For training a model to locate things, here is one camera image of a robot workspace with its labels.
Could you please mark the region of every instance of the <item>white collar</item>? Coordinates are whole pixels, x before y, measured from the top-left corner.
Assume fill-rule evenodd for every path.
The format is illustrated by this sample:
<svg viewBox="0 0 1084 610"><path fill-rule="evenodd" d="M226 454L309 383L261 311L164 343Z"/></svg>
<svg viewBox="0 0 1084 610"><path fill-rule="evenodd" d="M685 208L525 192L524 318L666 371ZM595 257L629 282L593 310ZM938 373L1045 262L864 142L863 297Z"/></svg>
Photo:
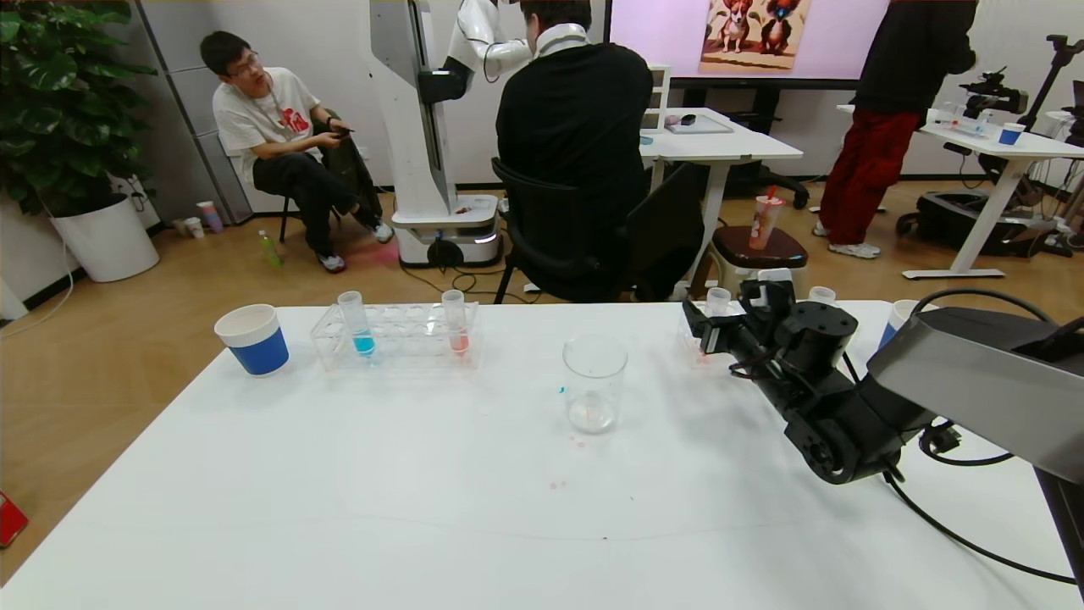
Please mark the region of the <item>white collar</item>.
<svg viewBox="0 0 1084 610"><path fill-rule="evenodd" d="M575 23L557 24L539 35L538 42L535 43L538 51L534 53L534 59L552 55L565 49L586 47L588 44L590 44L588 42L588 30L583 29L582 25Z"/></svg>

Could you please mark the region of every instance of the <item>cartoon dog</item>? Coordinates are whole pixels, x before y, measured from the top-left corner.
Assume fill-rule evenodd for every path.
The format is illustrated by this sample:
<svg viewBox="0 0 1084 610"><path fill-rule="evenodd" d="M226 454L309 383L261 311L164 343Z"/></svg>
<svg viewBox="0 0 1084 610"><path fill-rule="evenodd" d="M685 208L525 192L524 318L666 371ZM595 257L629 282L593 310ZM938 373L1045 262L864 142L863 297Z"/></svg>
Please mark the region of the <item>cartoon dog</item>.
<svg viewBox="0 0 1084 610"><path fill-rule="evenodd" d="M772 17L760 31L760 52L782 55L790 46L793 28L787 18L798 10L801 0L770 0L767 14Z"/></svg>
<svg viewBox="0 0 1084 610"><path fill-rule="evenodd" d="M734 43L734 52L740 53L749 38L749 9L752 7L752 0L723 0L723 2L730 15L719 30L720 43L724 53L730 52L731 42Z"/></svg>

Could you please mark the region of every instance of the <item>tv screen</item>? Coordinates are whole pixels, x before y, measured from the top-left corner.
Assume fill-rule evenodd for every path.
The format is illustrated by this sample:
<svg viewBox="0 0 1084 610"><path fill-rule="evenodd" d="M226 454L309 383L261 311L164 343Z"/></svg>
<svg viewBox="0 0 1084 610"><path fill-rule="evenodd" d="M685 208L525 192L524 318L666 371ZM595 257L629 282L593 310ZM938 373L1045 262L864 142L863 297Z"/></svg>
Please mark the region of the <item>tv screen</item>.
<svg viewBox="0 0 1084 610"><path fill-rule="evenodd" d="M672 78L854 81L889 0L609 0L609 40Z"/></svg>

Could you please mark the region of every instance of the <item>smartphone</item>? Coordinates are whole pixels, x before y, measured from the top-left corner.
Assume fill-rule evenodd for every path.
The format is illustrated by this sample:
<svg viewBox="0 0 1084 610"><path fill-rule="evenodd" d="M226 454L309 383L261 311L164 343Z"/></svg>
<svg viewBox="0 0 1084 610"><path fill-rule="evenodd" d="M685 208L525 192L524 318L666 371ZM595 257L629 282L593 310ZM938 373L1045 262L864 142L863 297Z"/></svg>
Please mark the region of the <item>smartphone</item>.
<svg viewBox="0 0 1084 610"><path fill-rule="evenodd" d="M0 548L5 548L22 532L28 520L15 503L0 492Z"/></svg>

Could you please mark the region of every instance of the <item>man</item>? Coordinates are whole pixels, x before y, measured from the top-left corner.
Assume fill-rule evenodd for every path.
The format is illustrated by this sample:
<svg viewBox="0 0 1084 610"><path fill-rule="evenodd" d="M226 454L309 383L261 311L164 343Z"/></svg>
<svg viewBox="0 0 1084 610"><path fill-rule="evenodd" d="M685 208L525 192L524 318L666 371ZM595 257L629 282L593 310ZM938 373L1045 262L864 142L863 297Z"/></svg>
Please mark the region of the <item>man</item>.
<svg viewBox="0 0 1084 610"><path fill-rule="evenodd" d="M346 269L331 241L328 215L352 213L387 243L391 229L320 164L320 147L335 148L350 126L333 118L294 73L260 65L248 42L216 31L199 43L204 64L222 81L215 91L215 120L237 173L257 189L289 196L301 211L306 242L327 271ZM331 131L313 135L313 120Z"/></svg>
<svg viewBox="0 0 1084 610"><path fill-rule="evenodd" d="M588 42L590 1L519 7L534 60L505 83L496 117L501 159L537 180L579 187L594 254L620 272L628 246L615 229L647 194L640 128L651 73L634 51Z"/></svg>
<svg viewBox="0 0 1084 610"><path fill-rule="evenodd" d="M854 124L833 167L813 233L828 249L876 258L866 229L889 186L900 179L911 134L945 76L975 66L967 33L977 0L892 0L862 70Z"/></svg>

